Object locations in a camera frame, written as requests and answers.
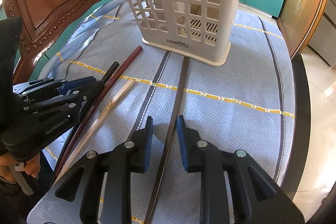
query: yellow stripe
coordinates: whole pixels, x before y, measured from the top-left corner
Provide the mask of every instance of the yellow stripe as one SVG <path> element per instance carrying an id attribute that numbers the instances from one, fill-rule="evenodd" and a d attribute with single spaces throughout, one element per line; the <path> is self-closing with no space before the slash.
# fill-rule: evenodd
<path id="1" fill-rule="evenodd" d="M 120 17 L 113 17 L 113 16 L 108 16 L 108 15 L 103 15 L 102 17 L 108 17 L 108 18 L 112 18 L 112 19 L 120 19 Z"/>
<path id="2" fill-rule="evenodd" d="M 49 149 L 49 147 L 46 147 L 46 150 L 49 152 L 49 154 L 56 160 L 58 161 L 58 158 L 55 156 L 55 154 Z"/>
<path id="3" fill-rule="evenodd" d="M 99 201 L 100 201 L 101 203 L 104 203 L 104 199 L 102 199 L 102 198 L 99 198 Z M 138 218 L 136 218 L 136 217 L 134 217 L 134 216 L 132 216 L 131 218 L 132 218 L 133 221 L 135 221 L 135 222 L 137 222 L 137 223 L 140 223 L 140 224 L 143 224 L 143 221 L 142 221 L 142 220 L 140 220 L 140 219 L 138 219 Z"/>
<path id="4" fill-rule="evenodd" d="M 95 17 L 94 14 L 91 14 L 90 16 L 93 17 L 96 20 L 99 20 L 99 18 Z M 120 17 L 113 17 L 113 16 L 108 16 L 108 15 L 103 15 L 102 17 L 108 17 L 108 18 L 112 18 L 112 19 L 120 19 Z"/>
<path id="5" fill-rule="evenodd" d="M 242 24 L 237 24 L 237 23 L 234 23 L 233 25 L 237 26 L 237 27 L 242 27 L 242 28 L 250 29 L 250 30 L 255 30 L 255 31 L 258 31 L 258 32 L 267 33 L 269 35 L 273 35 L 275 37 L 278 37 L 278 38 L 284 40 L 283 37 L 281 37 L 281 36 L 279 36 L 279 35 L 277 35 L 275 33 L 271 33 L 271 32 L 268 32 L 268 31 L 264 31 L 264 30 L 261 30 L 261 29 L 257 29 L 257 28 L 254 28 L 254 27 L 250 27 L 250 26 L 246 26 L 246 25 L 242 25 Z"/>
<path id="6" fill-rule="evenodd" d="M 78 62 L 78 61 L 64 61 L 62 59 L 61 54 L 59 52 L 56 53 L 56 54 L 59 56 L 59 59 L 62 62 L 70 62 L 70 63 L 81 65 L 81 66 L 83 66 L 85 68 L 88 68 L 90 70 L 97 71 L 99 73 L 103 73 L 103 74 L 106 73 L 106 71 L 103 71 L 103 70 L 100 70 L 100 69 L 88 66 L 88 65 L 86 65 L 84 63 L 81 63 L 81 62 Z M 128 76 L 124 76 L 124 75 L 122 75 L 120 78 L 121 79 L 126 79 L 126 80 L 132 79 L 132 80 L 134 80 L 136 82 L 145 83 L 145 84 L 153 85 L 153 86 L 158 86 L 158 87 L 164 88 L 164 89 L 177 90 L 176 86 L 166 85 L 166 84 L 162 84 L 162 83 L 153 83 L 153 82 L 151 82 L 149 80 L 145 80 L 145 79 L 133 78 L 133 77 L 128 77 Z M 264 108 L 264 107 L 253 105 L 251 103 L 243 102 L 243 101 L 240 101 L 240 100 L 234 99 L 234 98 L 227 98 L 227 97 L 213 95 L 213 94 L 210 94 L 210 93 L 201 92 L 201 91 L 198 91 L 198 90 L 191 90 L 191 89 L 184 89 L 184 92 L 195 94 L 195 95 L 199 95 L 199 96 L 204 96 L 204 97 L 207 97 L 207 98 L 210 98 L 210 99 L 213 99 L 213 100 L 221 100 L 221 101 L 225 101 L 225 102 L 228 102 L 228 103 L 236 103 L 236 104 L 242 105 L 244 107 L 254 108 L 254 109 L 256 109 L 258 111 L 261 111 L 261 112 L 269 112 L 269 113 L 275 113 L 275 114 L 282 114 L 282 115 L 289 116 L 291 118 L 295 117 L 294 114 L 292 114 L 290 112 L 281 112 L 281 110 L 279 110 L 279 109 Z"/>
<path id="7" fill-rule="evenodd" d="M 93 17 L 96 20 L 99 20 L 99 18 L 95 17 L 93 14 L 91 14 L 90 16 Z"/>

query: white floor tile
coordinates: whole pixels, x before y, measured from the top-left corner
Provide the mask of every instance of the white floor tile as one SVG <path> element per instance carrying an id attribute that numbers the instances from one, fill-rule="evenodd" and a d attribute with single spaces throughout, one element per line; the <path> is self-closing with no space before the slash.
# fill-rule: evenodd
<path id="1" fill-rule="evenodd" d="M 330 192 L 330 189 L 331 187 L 327 187 L 312 191 L 297 192 L 295 194 L 293 202 L 303 214 L 305 221 L 308 221 L 317 211 L 323 198 Z"/>
<path id="2" fill-rule="evenodd" d="M 310 93 L 307 161 L 294 203 L 307 221 L 336 181 L 336 71 L 310 48 L 301 52 Z"/>
<path id="3" fill-rule="evenodd" d="M 311 83 L 308 156 L 298 191 L 332 187 L 336 181 L 336 105 Z"/>
<path id="4" fill-rule="evenodd" d="M 310 83 L 336 104 L 336 70 L 332 70 L 312 49 L 301 52 L 307 78 Z"/>

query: metal screw head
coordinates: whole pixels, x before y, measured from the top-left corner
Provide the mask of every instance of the metal screw head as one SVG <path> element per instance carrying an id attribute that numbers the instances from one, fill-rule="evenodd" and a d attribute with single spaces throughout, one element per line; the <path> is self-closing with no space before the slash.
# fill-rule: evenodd
<path id="1" fill-rule="evenodd" d="M 132 147 L 134 146 L 134 143 L 133 143 L 132 141 L 128 141 L 128 142 L 125 142 L 125 143 L 124 143 L 124 146 L 125 146 L 126 148 L 132 148 Z"/>
<path id="2" fill-rule="evenodd" d="M 241 157 L 241 158 L 246 156 L 245 150 L 241 150 L 241 149 L 237 150 L 236 154 L 237 154 L 238 157 Z"/>
<path id="3" fill-rule="evenodd" d="M 207 147 L 208 143 L 206 141 L 200 140 L 197 142 L 198 147 Z"/>
<path id="4" fill-rule="evenodd" d="M 92 159 L 92 158 L 94 158 L 96 155 L 97 155 L 97 153 L 96 153 L 95 151 L 89 151 L 89 152 L 86 153 L 86 157 L 87 157 L 88 159 Z"/>

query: dark brown stick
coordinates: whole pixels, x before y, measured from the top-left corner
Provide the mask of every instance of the dark brown stick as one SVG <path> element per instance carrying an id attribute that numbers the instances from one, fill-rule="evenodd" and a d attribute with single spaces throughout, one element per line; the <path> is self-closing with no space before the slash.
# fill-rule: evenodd
<path id="1" fill-rule="evenodd" d="M 100 102 L 103 100 L 107 92 L 112 88 L 112 86 L 117 82 L 119 77 L 122 75 L 122 73 L 129 67 L 129 65 L 134 61 L 134 59 L 139 55 L 139 53 L 142 51 L 142 47 L 138 46 L 131 55 L 125 60 L 125 62 L 120 66 L 120 68 L 116 71 L 116 73 L 109 79 L 109 81 L 106 83 L 105 87 L 101 91 L 101 93 L 98 95 L 98 97 L 94 100 L 94 103 L 91 105 L 90 109 L 86 113 L 86 115 L 83 117 L 83 119 L 80 121 L 79 125 L 77 126 L 77 129 L 75 133 L 73 134 L 73 138 L 71 139 L 67 149 L 64 152 L 63 157 L 61 158 L 59 162 L 58 169 L 55 171 L 55 175 L 58 176 L 59 172 L 61 171 L 65 161 L 67 160 L 74 144 L 78 140 L 80 134 L 82 133 L 84 127 L 86 126 L 87 122 L 90 120 L 92 115 L 94 114 L 95 110 L 99 106 Z"/>
<path id="2" fill-rule="evenodd" d="M 186 79 L 187 72 L 188 72 L 188 66 L 189 66 L 189 57 L 184 57 L 183 58 L 183 63 L 182 63 L 181 74 L 180 74 L 180 80 L 178 82 L 177 92 L 176 92 L 176 96 L 175 96 L 173 111 L 172 111 L 172 114 L 171 114 L 171 117 L 170 117 L 170 123 L 169 123 L 169 127 L 168 127 L 165 146 L 163 148 L 163 153 L 162 153 L 159 169 L 157 170 L 157 175 L 156 175 L 156 179 L 155 179 L 155 183 L 154 183 L 154 187 L 153 187 L 153 192 L 152 192 L 151 200 L 150 200 L 149 205 L 148 205 L 148 209 L 147 209 L 144 224 L 150 224 L 151 223 L 152 216 L 153 216 L 154 211 L 155 211 L 155 205 L 156 205 L 156 201 L 157 201 L 157 198 L 158 198 L 158 195 L 159 195 L 160 184 L 161 184 L 163 173 L 164 173 L 166 163 L 167 163 L 168 154 L 169 154 L 169 150 L 170 150 L 170 145 L 171 145 L 171 142 L 172 142 L 173 137 L 174 137 L 175 123 L 176 123 L 176 118 L 179 114 L 180 105 L 181 105 L 181 101 L 182 101 L 182 97 L 183 97 L 183 89 L 184 89 L 185 79 Z"/>

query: red-brown stick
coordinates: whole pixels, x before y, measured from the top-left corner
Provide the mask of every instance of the red-brown stick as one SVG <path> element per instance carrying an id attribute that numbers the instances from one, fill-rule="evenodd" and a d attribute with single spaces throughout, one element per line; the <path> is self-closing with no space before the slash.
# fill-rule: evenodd
<path id="1" fill-rule="evenodd" d="M 78 140 L 80 134 L 82 133 L 84 127 L 86 126 L 87 122 L 90 120 L 94 112 L 96 111 L 97 107 L 99 106 L 100 102 L 103 100 L 107 92 L 112 88 L 112 86 L 117 82 L 119 77 L 123 74 L 123 72 L 129 67 L 129 65 L 134 61 L 134 59 L 139 55 L 139 53 L 142 51 L 142 47 L 138 46 L 131 55 L 125 60 L 125 62 L 120 66 L 120 68 L 115 72 L 114 75 L 111 76 L 109 81 L 106 83 L 105 87 L 101 91 L 101 93 L 98 95 L 98 97 L 94 100 L 94 103 L 88 110 L 87 114 L 83 117 L 83 119 L 80 121 L 79 125 L 77 126 L 77 129 L 75 133 L 73 134 L 73 138 L 71 139 L 67 149 L 64 152 L 63 157 L 60 160 L 58 169 L 55 171 L 56 176 L 58 176 L 59 172 L 61 171 L 66 159 L 68 158 L 74 144 Z"/>

